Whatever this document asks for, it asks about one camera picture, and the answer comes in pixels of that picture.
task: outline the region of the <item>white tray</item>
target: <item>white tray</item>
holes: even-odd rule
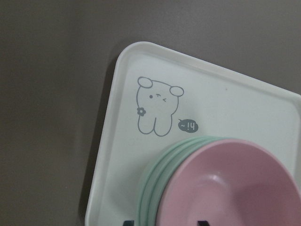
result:
[[[300,112],[298,94],[153,43],[128,46],[116,63],[86,226],[135,220],[137,182],[146,164],[192,136],[253,141],[301,187]]]

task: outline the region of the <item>bear drawing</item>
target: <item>bear drawing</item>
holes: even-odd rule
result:
[[[138,129],[143,134],[154,131],[157,136],[163,137],[172,127],[172,116],[178,109],[179,97],[184,90],[145,77],[139,77],[138,84]]]

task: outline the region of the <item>bear's leg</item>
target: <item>bear's leg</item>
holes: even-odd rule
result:
[[[154,123],[154,116],[148,116],[147,114],[145,114],[144,116],[139,116],[138,129],[143,134],[149,134],[154,130]]]
[[[172,121],[171,115],[160,115],[157,117],[154,126],[155,133],[160,137],[165,136],[171,129]]]

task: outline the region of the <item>pink bowl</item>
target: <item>pink bowl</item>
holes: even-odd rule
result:
[[[170,178],[156,226],[301,226],[290,174],[251,142],[227,139],[190,155]]]

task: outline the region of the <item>dark gray surface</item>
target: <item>dark gray surface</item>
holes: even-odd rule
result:
[[[0,2],[0,225],[83,225],[115,61],[151,41],[301,93],[301,1]]]

